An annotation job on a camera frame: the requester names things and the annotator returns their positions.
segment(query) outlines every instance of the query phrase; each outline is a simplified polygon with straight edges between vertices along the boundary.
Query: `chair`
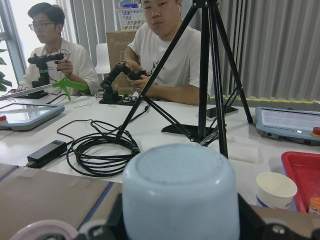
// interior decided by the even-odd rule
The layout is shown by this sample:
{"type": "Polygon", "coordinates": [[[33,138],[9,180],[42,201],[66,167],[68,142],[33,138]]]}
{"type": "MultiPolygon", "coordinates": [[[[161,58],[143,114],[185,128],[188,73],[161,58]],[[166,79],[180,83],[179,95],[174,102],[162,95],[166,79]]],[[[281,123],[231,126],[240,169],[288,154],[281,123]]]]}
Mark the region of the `chair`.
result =
{"type": "Polygon", "coordinates": [[[108,45],[106,43],[98,43],[96,45],[96,66],[97,74],[107,74],[110,72],[108,45]]]}

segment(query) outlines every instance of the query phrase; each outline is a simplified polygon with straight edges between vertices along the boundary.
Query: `tripod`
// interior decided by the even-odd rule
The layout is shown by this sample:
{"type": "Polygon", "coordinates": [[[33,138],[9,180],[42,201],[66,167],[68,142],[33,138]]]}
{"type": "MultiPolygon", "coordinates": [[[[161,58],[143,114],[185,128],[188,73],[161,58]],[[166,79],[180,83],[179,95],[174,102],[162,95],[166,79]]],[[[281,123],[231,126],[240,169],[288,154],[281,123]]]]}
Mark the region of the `tripod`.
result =
{"type": "Polygon", "coordinates": [[[240,81],[239,73],[233,54],[228,42],[227,34],[223,25],[223,21],[218,9],[217,0],[193,0],[192,6],[188,11],[186,17],[182,21],[182,24],[172,39],[169,47],[165,51],[162,59],[159,61],[149,81],[145,85],[144,89],[137,98],[135,104],[132,106],[131,111],[127,115],[123,124],[121,125],[117,135],[122,135],[130,120],[134,116],[140,103],[145,100],[151,107],[153,107],[158,113],[160,113],[165,119],[167,119],[181,134],[184,134],[191,142],[197,142],[202,146],[208,146],[211,142],[219,139],[219,150],[220,153],[228,158],[227,148],[227,137],[226,137],[226,124],[225,124],[225,113],[228,110],[229,105],[224,106],[223,93],[222,93],[222,80],[219,63],[219,50],[218,50],[218,37],[217,28],[219,30],[221,40],[226,52],[234,79],[236,88],[228,99],[227,103],[230,102],[232,96],[236,98],[240,96],[248,123],[252,123],[246,96],[240,81]],[[158,106],[153,100],[146,96],[152,83],[155,81],[160,70],[164,66],[186,27],[190,23],[191,19],[195,15],[198,9],[202,9],[202,25],[201,25],[201,49],[200,49],[200,84],[199,84],[199,115],[198,115],[198,128],[195,134],[193,126],[183,125],[174,119],[169,113],[158,106]],[[207,88],[208,88],[208,66],[209,66],[209,49],[211,45],[211,57],[212,57],[212,70],[213,70],[213,86],[215,95],[215,107],[216,107],[216,120],[217,127],[214,129],[206,130],[206,110],[207,110],[207,88]]]}

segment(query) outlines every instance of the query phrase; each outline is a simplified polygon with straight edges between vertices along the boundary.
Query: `desk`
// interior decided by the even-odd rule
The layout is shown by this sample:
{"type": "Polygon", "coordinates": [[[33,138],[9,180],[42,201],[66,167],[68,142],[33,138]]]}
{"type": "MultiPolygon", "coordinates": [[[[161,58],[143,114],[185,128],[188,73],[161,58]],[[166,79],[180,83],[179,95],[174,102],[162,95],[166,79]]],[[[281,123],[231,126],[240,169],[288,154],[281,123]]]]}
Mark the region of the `desk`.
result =
{"type": "MultiPolygon", "coordinates": [[[[7,105],[9,105],[11,103],[46,104],[46,103],[52,101],[53,99],[55,99],[56,97],[57,97],[56,95],[49,94],[49,95],[46,95],[46,96],[44,96],[42,98],[39,98],[39,99],[27,99],[27,98],[8,99],[8,100],[0,101],[0,108],[2,108],[4,106],[7,106],[7,105]]],[[[71,100],[74,100],[76,98],[78,98],[78,96],[71,96],[71,100]]],[[[67,105],[70,102],[71,101],[68,100],[67,96],[61,96],[57,100],[55,100],[52,104],[67,105]]],[[[60,114],[59,116],[56,116],[54,119],[57,120],[57,119],[61,118],[63,115],[65,115],[65,114],[66,114],[66,111],[63,111],[62,114],[60,114]]],[[[47,121],[46,123],[44,123],[44,124],[36,127],[35,129],[31,130],[30,132],[37,133],[40,130],[44,129],[45,127],[49,126],[53,121],[54,120],[51,119],[51,120],[47,121]]],[[[0,140],[5,138],[8,135],[13,134],[14,132],[15,131],[13,131],[13,130],[0,130],[0,140]]]]}
{"type": "MultiPolygon", "coordinates": [[[[180,123],[198,125],[197,106],[174,102],[157,103],[180,123]]],[[[138,107],[136,114],[141,113],[145,106],[146,103],[142,103],[138,107]]],[[[50,124],[45,123],[29,132],[12,132],[5,136],[0,142],[0,162],[25,166],[28,162],[27,156],[46,144],[54,140],[70,141],[69,138],[56,133],[56,130],[66,123],[73,120],[93,119],[119,126],[124,122],[130,109],[130,106],[99,104],[99,100],[95,97],[81,96],[73,99],[65,105],[65,111],[61,116],[52,119],[50,124]]],[[[255,109],[250,108],[250,112],[253,119],[255,119],[255,109]]],[[[251,163],[236,160],[234,157],[235,154],[233,154],[234,156],[229,154],[229,160],[235,171],[237,191],[252,205],[256,204],[256,176],[259,173],[272,171],[285,174],[281,162],[282,153],[297,151],[320,154],[320,148],[318,146],[307,146],[282,139],[272,140],[261,137],[257,133],[255,126],[248,124],[242,107],[239,107],[237,114],[227,116],[225,123],[227,125],[227,139],[233,138],[238,140],[235,143],[227,143],[228,152],[238,153],[238,157],[255,158],[251,159],[255,161],[255,163],[251,163]],[[242,140],[249,140],[252,144],[241,145],[239,142],[242,140]]],[[[190,142],[184,135],[161,132],[161,129],[169,124],[170,123],[159,115],[159,113],[153,108],[150,108],[148,113],[129,124],[126,129],[131,133],[142,152],[166,144],[197,144],[190,142]]],[[[76,122],[63,129],[63,132],[77,139],[93,133],[94,129],[90,127],[89,122],[76,122]]],[[[209,148],[219,152],[219,141],[216,140],[212,142],[209,148]]],[[[122,147],[105,146],[92,149],[88,154],[109,156],[127,153],[124,152],[122,147]]],[[[76,160],[73,157],[74,156],[71,158],[71,163],[75,166],[76,160]]],[[[79,173],[69,167],[65,157],[49,163],[42,169],[55,173],[80,176],[79,173]]],[[[105,178],[105,180],[121,183],[122,176],[109,177],[105,178]]]]}

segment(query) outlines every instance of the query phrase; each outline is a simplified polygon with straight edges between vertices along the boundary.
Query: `black power adapter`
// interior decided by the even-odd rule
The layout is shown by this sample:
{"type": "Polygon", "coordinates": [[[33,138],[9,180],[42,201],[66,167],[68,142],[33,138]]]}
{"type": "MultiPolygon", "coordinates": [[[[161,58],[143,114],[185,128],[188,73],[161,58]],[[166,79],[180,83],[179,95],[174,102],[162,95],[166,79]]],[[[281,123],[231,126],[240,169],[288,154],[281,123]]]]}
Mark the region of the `black power adapter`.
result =
{"type": "Polygon", "coordinates": [[[42,168],[67,150],[67,144],[64,141],[54,140],[27,156],[28,163],[26,166],[34,169],[42,168]]]}

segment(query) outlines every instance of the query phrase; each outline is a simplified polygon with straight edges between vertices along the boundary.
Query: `red tray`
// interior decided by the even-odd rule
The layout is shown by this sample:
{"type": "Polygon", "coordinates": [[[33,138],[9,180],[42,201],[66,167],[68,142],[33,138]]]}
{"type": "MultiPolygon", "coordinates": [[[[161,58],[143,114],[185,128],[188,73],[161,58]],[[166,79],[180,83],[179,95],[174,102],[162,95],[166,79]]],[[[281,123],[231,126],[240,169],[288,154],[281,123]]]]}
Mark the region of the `red tray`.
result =
{"type": "Polygon", "coordinates": [[[287,151],[281,160],[286,175],[298,188],[294,196],[297,210],[307,213],[310,198],[320,197],[320,154],[287,151]]]}

